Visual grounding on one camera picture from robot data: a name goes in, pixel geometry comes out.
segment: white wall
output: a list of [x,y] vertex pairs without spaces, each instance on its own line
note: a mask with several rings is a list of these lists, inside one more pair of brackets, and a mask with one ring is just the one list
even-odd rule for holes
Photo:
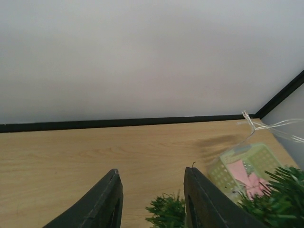
[[[304,118],[304,85],[300,86],[274,110],[263,118],[266,124],[274,124],[292,118]],[[278,130],[304,138],[304,123],[289,124],[278,127]],[[304,169],[304,143],[295,143],[277,137],[278,141],[286,148],[296,163]]]
[[0,0],[0,124],[255,113],[304,67],[302,0]]

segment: black plastic object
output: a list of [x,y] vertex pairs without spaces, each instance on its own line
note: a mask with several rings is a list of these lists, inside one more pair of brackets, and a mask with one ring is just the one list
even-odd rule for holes
[[186,168],[184,192],[188,228],[267,228],[196,168]]
[[45,228],[119,228],[123,186],[117,169],[110,170],[77,203]]

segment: light green crate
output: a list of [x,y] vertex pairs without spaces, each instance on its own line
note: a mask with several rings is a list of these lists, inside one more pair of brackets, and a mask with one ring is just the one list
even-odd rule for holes
[[[210,180],[225,194],[244,187],[234,179],[227,168],[227,164],[242,160],[254,168],[257,176],[266,181],[270,180],[265,171],[273,173],[276,167],[282,166],[271,150],[263,143],[251,144],[240,149],[224,152],[208,170]],[[231,198],[235,203],[240,200],[237,194]]]

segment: black edge trim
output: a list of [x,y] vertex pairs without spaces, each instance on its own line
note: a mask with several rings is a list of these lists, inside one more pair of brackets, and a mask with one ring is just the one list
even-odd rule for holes
[[304,83],[304,71],[295,77],[288,85],[278,92],[270,101],[267,102],[256,114],[255,117],[262,119],[284,101],[290,94]]
[[167,117],[167,118],[146,118],[146,119],[121,119],[121,120],[91,120],[91,121],[68,121],[68,122],[48,122],[48,123],[14,123],[0,124],[0,133],[12,132],[34,132],[71,130],[101,127],[127,127],[158,124],[184,124],[195,122],[225,121],[244,119],[243,115],[212,115],[193,117]]

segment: wooden surface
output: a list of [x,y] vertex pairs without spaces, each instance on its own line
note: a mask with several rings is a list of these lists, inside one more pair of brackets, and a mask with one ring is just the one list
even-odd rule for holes
[[[186,166],[206,164],[250,134],[239,121],[0,134],[0,227],[38,228],[72,206],[110,169],[123,183],[122,228],[149,227],[145,206],[181,190]],[[266,143],[296,165],[267,130]]]

